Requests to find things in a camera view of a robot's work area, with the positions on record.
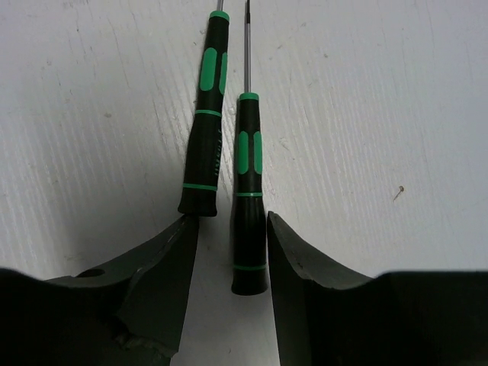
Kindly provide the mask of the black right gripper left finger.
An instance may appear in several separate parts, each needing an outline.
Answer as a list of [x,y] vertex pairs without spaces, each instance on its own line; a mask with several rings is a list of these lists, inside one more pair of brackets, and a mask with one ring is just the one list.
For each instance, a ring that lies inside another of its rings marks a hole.
[[168,365],[180,348],[199,222],[76,276],[1,270],[3,365]]

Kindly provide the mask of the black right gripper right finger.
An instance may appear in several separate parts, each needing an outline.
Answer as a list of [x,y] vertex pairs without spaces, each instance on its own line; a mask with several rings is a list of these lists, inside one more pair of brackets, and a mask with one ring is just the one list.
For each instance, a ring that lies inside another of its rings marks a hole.
[[485,365],[485,271],[370,278],[268,214],[268,263],[282,365]]

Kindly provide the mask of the green black screwdriver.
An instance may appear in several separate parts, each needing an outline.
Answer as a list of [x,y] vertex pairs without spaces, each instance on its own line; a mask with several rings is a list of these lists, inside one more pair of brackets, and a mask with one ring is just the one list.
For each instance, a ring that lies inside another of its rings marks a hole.
[[244,92],[237,100],[234,146],[233,283],[240,296],[265,292],[266,212],[262,190],[262,132],[259,96],[252,90],[251,7],[244,20]]
[[222,110],[226,90],[230,16],[218,1],[209,15],[194,120],[188,138],[178,211],[197,217],[217,215],[222,152]]

